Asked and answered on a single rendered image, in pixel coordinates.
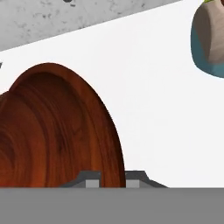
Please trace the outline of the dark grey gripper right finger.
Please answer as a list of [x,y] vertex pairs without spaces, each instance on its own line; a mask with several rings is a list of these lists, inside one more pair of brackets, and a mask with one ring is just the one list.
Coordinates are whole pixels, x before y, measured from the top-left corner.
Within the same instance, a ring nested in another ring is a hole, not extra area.
[[149,179],[145,171],[126,171],[127,188],[165,188],[165,185]]

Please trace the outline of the brown wooden bowl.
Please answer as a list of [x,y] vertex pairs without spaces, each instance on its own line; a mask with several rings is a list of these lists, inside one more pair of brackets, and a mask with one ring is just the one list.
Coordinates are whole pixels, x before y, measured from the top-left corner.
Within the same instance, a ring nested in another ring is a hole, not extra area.
[[73,70],[30,67],[0,95],[0,187],[58,187],[87,171],[103,187],[126,185],[111,115]]

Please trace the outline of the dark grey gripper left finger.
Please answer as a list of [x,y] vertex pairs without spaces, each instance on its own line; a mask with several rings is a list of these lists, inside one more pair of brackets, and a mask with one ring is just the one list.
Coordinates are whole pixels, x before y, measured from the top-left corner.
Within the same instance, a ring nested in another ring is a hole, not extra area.
[[77,178],[62,187],[66,188],[100,188],[102,175],[99,171],[81,171]]

